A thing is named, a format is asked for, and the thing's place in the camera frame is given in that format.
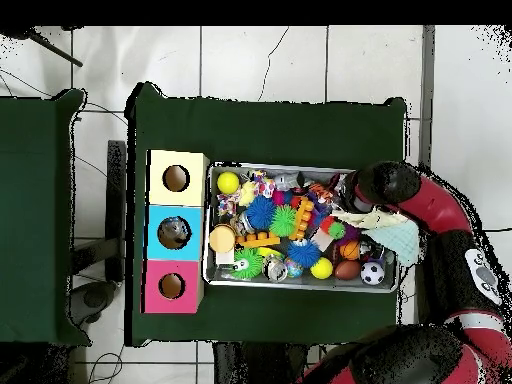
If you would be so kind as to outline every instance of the orange toy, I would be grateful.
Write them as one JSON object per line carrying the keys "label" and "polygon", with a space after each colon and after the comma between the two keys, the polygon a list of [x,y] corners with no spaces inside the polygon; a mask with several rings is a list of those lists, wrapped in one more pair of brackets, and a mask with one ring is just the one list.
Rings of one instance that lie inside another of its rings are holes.
{"label": "orange toy", "polygon": [[295,230],[290,234],[290,240],[302,240],[304,238],[304,231],[308,228],[308,221],[311,219],[311,211],[315,204],[308,200],[307,197],[302,196],[299,210],[295,215]]}
{"label": "orange toy", "polygon": [[359,242],[351,240],[340,246],[340,253],[345,259],[355,261],[359,259]]}
{"label": "orange toy", "polygon": [[267,234],[262,231],[258,233],[258,235],[247,234],[247,237],[239,236],[236,238],[236,242],[243,247],[263,247],[279,244],[281,243],[281,239],[274,233],[269,232]]}

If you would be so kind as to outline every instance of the yellow ball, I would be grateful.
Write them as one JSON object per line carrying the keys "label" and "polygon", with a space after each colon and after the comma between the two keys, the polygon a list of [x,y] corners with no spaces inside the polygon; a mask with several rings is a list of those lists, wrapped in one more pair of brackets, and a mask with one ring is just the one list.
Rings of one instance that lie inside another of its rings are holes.
{"label": "yellow ball", "polygon": [[311,269],[311,274],[319,280],[325,280],[332,274],[332,263],[329,259],[320,258]]}
{"label": "yellow ball", "polygon": [[233,194],[239,185],[238,176],[233,172],[223,172],[217,179],[217,187],[223,194]]}

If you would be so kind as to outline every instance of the metal tray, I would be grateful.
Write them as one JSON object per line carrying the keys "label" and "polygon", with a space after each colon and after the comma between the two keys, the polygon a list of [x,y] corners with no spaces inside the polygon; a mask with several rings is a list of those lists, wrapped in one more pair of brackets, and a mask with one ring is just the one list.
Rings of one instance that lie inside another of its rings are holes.
{"label": "metal tray", "polygon": [[[206,231],[204,240],[204,252],[202,260],[203,279],[212,285],[222,286],[245,286],[245,287],[267,287],[279,289],[295,289],[295,290],[328,290],[328,291],[351,291],[351,292],[369,292],[369,293],[390,293],[394,291],[398,285],[398,263],[396,259],[391,264],[384,264],[385,277],[378,286],[369,286],[364,284],[360,277],[348,281],[341,281],[331,276],[325,280],[319,280],[308,270],[305,270],[299,278],[286,278],[282,283],[272,283],[263,275],[252,278],[250,281],[234,279],[234,277],[226,278],[226,271],[222,271],[215,265],[215,253],[209,247],[209,234],[211,230],[219,223],[217,214],[217,178],[224,171],[231,171],[235,174],[245,174],[251,169],[263,170],[267,172],[267,176],[274,177],[279,174],[294,173],[301,171],[306,178],[311,178],[321,183],[327,183],[332,175],[340,172],[342,175],[349,174],[351,170],[331,169],[331,168],[309,168],[298,166],[278,166],[278,165],[262,165],[240,163],[239,166],[223,166],[222,163],[216,162],[210,165],[207,178],[210,187],[210,206],[206,210]],[[275,250],[286,253],[282,245],[271,246]]]}

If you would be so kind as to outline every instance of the green table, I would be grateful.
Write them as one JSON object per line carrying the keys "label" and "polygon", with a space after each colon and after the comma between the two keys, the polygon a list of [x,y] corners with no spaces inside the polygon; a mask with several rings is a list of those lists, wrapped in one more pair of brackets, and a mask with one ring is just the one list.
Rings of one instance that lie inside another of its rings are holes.
{"label": "green table", "polygon": [[138,84],[129,123],[126,341],[337,343],[395,323],[396,292],[367,294],[205,287],[195,315],[141,314],[140,275],[148,149],[202,152],[211,161],[358,169],[403,159],[406,105],[247,103],[164,98]]}
{"label": "green table", "polygon": [[0,98],[0,341],[88,344],[67,318],[70,124],[84,93]]}

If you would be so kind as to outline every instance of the box hole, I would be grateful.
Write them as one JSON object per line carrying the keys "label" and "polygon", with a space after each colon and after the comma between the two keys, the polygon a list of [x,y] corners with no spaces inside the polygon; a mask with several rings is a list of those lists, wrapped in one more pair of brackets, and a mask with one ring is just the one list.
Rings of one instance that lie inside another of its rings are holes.
{"label": "box hole", "polygon": [[179,274],[164,275],[158,282],[158,289],[167,299],[178,299],[185,292],[185,280]]}
{"label": "box hole", "polygon": [[181,216],[165,218],[158,226],[158,241],[166,249],[183,249],[190,237],[192,231],[190,225]]}
{"label": "box hole", "polygon": [[164,171],[162,181],[167,190],[179,193],[190,184],[190,174],[184,166],[172,165]]}

